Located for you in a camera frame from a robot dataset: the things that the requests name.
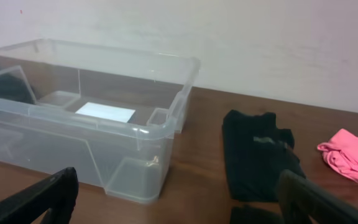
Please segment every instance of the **pink folded shirt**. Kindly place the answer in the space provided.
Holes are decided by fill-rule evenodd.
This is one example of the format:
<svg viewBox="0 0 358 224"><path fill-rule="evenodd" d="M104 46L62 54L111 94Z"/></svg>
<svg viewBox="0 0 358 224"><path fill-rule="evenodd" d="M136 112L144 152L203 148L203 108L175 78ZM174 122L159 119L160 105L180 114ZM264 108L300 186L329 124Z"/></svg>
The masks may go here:
<svg viewBox="0 0 358 224"><path fill-rule="evenodd" d="M319 144L317 149L323 152L324 161L331 168L358 182L358 137L341 129L329 142Z"/></svg>

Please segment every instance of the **white paper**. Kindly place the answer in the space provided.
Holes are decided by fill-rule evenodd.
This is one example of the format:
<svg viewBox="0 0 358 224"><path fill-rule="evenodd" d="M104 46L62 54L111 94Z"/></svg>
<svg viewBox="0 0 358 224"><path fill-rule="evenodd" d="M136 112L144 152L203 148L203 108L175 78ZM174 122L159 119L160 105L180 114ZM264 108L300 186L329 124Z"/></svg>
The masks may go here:
<svg viewBox="0 0 358 224"><path fill-rule="evenodd" d="M75 113L127 123L135 113L135 110L97 103L86 103Z"/></svg>

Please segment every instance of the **brown table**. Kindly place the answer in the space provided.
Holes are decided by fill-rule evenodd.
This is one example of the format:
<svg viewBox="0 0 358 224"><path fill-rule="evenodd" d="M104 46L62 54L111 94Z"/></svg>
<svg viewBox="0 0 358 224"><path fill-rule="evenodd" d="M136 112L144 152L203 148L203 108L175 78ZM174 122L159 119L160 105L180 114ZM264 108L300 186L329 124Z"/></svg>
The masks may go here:
<svg viewBox="0 0 358 224"><path fill-rule="evenodd" d="M358 136L357 113L194 88L185 127L175 136L171 168L160 199L140 205L80 184L71 222L228 223L231 207L240 205L230 199L224 171L221 125L230 109L247 114L276 113L277 126L293 131L295 153L307 177L358 208L358 184L331 170L316 150L317 144L341 128ZM39 172L0 163L0 200L44 177ZM251 204L280 210L276 203Z"/></svg>

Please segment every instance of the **clear plastic container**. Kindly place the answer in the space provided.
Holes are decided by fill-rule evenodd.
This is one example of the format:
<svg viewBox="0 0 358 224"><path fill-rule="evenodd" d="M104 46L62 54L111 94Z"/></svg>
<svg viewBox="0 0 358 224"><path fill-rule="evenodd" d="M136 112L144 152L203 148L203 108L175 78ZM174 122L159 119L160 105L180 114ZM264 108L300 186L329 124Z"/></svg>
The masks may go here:
<svg viewBox="0 0 358 224"><path fill-rule="evenodd" d="M199 68L196 58L61 40L0 48L0 161L49 174L72 166L108 195L152 202ZM109 110L79 114L88 103ZM124 121L116 109L129 111Z"/></svg>

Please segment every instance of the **transparent box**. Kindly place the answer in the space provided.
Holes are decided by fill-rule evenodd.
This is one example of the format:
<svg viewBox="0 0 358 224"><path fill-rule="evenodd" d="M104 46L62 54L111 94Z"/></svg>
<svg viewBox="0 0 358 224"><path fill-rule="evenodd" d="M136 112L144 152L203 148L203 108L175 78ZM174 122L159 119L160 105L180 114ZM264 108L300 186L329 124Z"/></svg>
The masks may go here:
<svg viewBox="0 0 358 224"><path fill-rule="evenodd" d="M0 161L48 174L75 167L80 182L150 203L199 69L196 58L61 40L0 48ZM108 110L79 114L88 103Z"/></svg>

